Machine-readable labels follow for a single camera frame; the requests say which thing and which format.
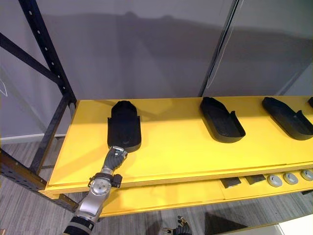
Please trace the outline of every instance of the yellow shelf board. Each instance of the yellow shelf board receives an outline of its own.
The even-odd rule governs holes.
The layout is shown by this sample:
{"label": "yellow shelf board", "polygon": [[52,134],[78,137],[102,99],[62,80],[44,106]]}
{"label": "yellow shelf board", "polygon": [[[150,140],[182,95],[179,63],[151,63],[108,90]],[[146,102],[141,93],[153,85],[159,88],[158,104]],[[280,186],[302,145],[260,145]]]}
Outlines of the yellow shelf board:
{"label": "yellow shelf board", "polygon": [[298,171],[293,174],[299,180],[296,185],[287,184],[283,173],[276,174],[283,181],[278,188],[272,187],[267,180],[249,185],[245,177],[240,177],[241,184],[232,188],[224,188],[220,180],[120,188],[111,193],[100,216],[200,206],[313,189],[313,181],[304,180]]}
{"label": "yellow shelf board", "polygon": [[[123,176],[122,187],[312,167],[313,139],[289,137],[263,109],[263,98],[216,97],[229,111],[236,111],[246,131],[235,143],[220,143],[209,135],[200,112],[202,98],[130,100],[141,119],[142,144],[115,172]],[[308,96],[276,98],[302,110],[313,122]],[[47,191],[81,190],[99,172],[108,152],[107,118],[117,101],[79,101]]]}

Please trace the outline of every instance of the robotic arm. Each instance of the robotic arm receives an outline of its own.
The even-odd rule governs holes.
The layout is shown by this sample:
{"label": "robotic arm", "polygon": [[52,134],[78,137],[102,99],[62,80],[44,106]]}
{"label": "robotic arm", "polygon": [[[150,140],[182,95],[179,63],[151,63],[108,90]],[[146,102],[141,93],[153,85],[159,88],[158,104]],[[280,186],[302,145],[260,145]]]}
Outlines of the robotic arm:
{"label": "robotic arm", "polygon": [[111,187],[119,188],[122,181],[121,175],[113,175],[127,157],[127,152],[117,146],[110,148],[101,172],[96,173],[88,186],[88,195],[83,199],[77,208],[74,217],[71,219],[64,235],[90,235],[94,224],[99,218],[103,204],[108,198]]}

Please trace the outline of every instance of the lower shelf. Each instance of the lower shelf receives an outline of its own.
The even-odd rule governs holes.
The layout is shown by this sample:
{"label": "lower shelf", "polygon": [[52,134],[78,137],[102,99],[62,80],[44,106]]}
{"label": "lower shelf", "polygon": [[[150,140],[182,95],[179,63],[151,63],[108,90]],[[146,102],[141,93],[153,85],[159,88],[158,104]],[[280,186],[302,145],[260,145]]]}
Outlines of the lower shelf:
{"label": "lower shelf", "polygon": [[287,184],[283,179],[283,173],[275,174],[283,181],[283,185],[278,188],[268,184],[267,180],[250,185],[245,177],[239,177],[241,184],[232,188],[224,188],[220,180],[206,180],[115,189],[111,192],[100,216],[200,206],[313,189],[313,181],[303,179],[300,171],[292,173],[299,180],[296,185]]}

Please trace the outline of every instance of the gray wall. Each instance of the gray wall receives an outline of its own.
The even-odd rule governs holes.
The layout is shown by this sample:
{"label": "gray wall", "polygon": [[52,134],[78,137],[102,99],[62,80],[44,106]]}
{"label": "gray wall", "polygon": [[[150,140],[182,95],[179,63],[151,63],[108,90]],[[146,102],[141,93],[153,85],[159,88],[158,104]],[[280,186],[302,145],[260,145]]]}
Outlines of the gray wall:
{"label": "gray wall", "polygon": [[[232,4],[37,2],[78,99],[197,96]],[[1,0],[0,11],[0,31],[46,65],[18,1]],[[310,0],[244,1],[205,95],[289,89],[312,61],[312,11]],[[8,97],[1,95],[1,137],[43,133],[61,99],[56,85],[2,48],[0,59],[8,85]],[[57,133],[69,122],[67,110]]]}
{"label": "gray wall", "polygon": [[241,2],[204,95],[284,94],[312,62],[313,1]]}

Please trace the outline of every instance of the gray floor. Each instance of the gray floor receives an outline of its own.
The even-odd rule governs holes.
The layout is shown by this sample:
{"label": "gray floor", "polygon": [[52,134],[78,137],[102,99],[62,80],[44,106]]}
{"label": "gray floor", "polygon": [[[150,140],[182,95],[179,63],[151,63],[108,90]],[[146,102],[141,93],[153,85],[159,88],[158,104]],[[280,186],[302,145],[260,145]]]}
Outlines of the gray floor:
{"label": "gray floor", "polygon": [[[63,139],[54,141],[44,165],[55,163],[62,142]],[[38,144],[8,144],[2,148],[29,166]],[[51,169],[43,169],[41,176],[48,179],[50,173]],[[70,196],[78,199],[81,194]],[[102,218],[96,224],[93,234],[158,235],[163,227],[175,227],[177,215],[182,215],[189,221],[194,235],[211,235],[289,220],[312,212],[313,193],[292,193],[202,207]],[[8,235],[62,234],[71,217],[72,213],[1,177],[0,228],[7,229]]]}

